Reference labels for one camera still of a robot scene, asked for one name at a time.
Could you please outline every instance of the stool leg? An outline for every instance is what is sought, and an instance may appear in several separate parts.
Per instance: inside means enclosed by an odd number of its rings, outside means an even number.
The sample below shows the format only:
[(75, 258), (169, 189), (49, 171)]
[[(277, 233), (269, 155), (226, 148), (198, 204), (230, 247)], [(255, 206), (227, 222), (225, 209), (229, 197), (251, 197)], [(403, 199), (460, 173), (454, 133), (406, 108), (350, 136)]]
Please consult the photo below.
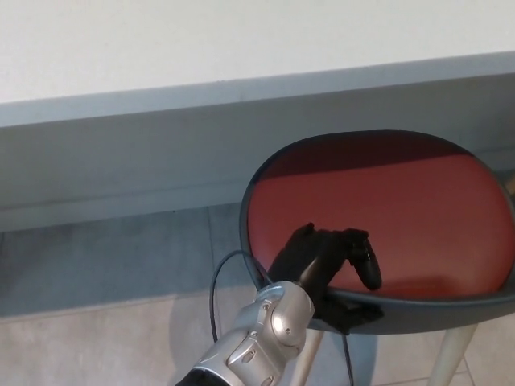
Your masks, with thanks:
[(427, 386), (449, 386), (476, 328), (477, 324), (473, 324), (445, 332)]
[(345, 353), (345, 364), (347, 365), (347, 374), (349, 386), (354, 386), (354, 371), (352, 370), (352, 358), (351, 351), (348, 348), (347, 335), (343, 335), (344, 340), (344, 353)]
[(306, 344), (297, 358), (290, 386), (304, 386), (306, 384), (307, 376), (309, 376), (309, 371), (315, 360), (316, 352), (319, 350), (322, 338), (323, 331), (307, 330)]

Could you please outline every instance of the wire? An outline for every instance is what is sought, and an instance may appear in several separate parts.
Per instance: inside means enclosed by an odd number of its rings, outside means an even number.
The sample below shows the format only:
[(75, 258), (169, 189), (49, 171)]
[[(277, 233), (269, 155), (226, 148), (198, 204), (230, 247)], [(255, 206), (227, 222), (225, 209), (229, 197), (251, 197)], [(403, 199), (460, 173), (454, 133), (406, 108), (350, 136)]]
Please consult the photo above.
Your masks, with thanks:
[(216, 321), (215, 321), (215, 290), (216, 290), (216, 279), (218, 278), (218, 274), (220, 273), (220, 270), (224, 266), (224, 264), (229, 260), (231, 257), (234, 257), (236, 255), (241, 255), (243, 257), (248, 257), (252, 259), (253, 263), (256, 265), (257, 270), (259, 273), (263, 276), (267, 284), (271, 284), (272, 281), (270, 280), (270, 277), (268, 276), (268, 273), (266, 272), (266, 269), (263, 268), (262, 264), (259, 262), (259, 260), (253, 256), (252, 254), (242, 250), (238, 249), (237, 251), (232, 251), (231, 253), (225, 255), (225, 257), (218, 263), (218, 266), (215, 269), (215, 273), (212, 275), (211, 285), (209, 286), (209, 320), (211, 322), (211, 332), (212, 332), (212, 340), (216, 342), (218, 340), (218, 334), (216, 333)]
[(347, 335), (344, 335), (344, 351), (345, 351), (345, 363), (347, 364), (348, 381), (349, 386), (354, 386), (354, 372), (352, 371), (352, 359), (351, 352), (348, 348)]

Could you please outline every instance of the robotic arm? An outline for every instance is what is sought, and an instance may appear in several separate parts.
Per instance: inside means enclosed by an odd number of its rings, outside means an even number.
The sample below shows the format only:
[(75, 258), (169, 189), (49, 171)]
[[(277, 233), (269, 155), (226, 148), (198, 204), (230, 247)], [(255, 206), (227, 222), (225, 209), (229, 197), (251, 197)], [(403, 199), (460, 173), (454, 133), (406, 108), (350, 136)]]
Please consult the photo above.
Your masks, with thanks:
[[(295, 231), (270, 267), (269, 275), (276, 282), (258, 292), (240, 311), (231, 331), (176, 386), (275, 386), (286, 364), (303, 349), (314, 316), (348, 333), (352, 323), (343, 326), (337, 320), (346, 307), (324, 295), (346, 260), (367, 288), (381, 286), (368, 237), (367, 232), (356, 229), (316, 231), (313, 224)], [(327, 312), (334, 307), (344, 308), (339, 309), (338, 318)], [(369, 313), (370, 320), (379, 317), (380, 313)]]

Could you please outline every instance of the tile floor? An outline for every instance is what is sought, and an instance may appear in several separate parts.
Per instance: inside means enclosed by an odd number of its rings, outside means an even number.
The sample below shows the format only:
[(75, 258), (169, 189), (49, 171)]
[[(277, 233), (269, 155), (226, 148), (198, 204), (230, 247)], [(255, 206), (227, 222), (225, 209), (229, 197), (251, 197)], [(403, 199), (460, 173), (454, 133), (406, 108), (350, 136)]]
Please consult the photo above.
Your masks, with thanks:
[[(208, 283), (239, 247), (237, 213), (233, 204), (2, 235), (0, 384), (173, 386), (211, 343)], [(239, 260), (219, 280), (226, 331), (254, 290)], [(358, 385), (424, 386), (441, 338), (353, 335)], [(340, 338), (322, 344), (309, 385), (347, 385)], [(452, 386), (515, 384), (514, 351), (515, 316), (483, 324)]]

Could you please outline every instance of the stool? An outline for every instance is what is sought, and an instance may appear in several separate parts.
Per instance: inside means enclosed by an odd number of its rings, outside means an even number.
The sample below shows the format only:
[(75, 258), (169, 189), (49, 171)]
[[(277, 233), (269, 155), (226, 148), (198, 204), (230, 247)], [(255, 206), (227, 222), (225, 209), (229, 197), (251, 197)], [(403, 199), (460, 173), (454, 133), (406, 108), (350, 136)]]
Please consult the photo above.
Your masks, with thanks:
[[(369, 232), (383, 278), (369, 292), (346, 264), (328, 289), (384, 316), (359, 334), (447, 330), (429, 380), (448, 386), (477, 323), (515, 312), (515, 223), (505, 189), (465, 149), (397, 130), (304, 139), (253, 176), (240, 216), (242, 248), (269, 268), (291, 233), (312, 222)], [(259, 272), (247, 261), (256, 286)], [(315, 321), (293, 383), (304, 384), (324, 331)]]

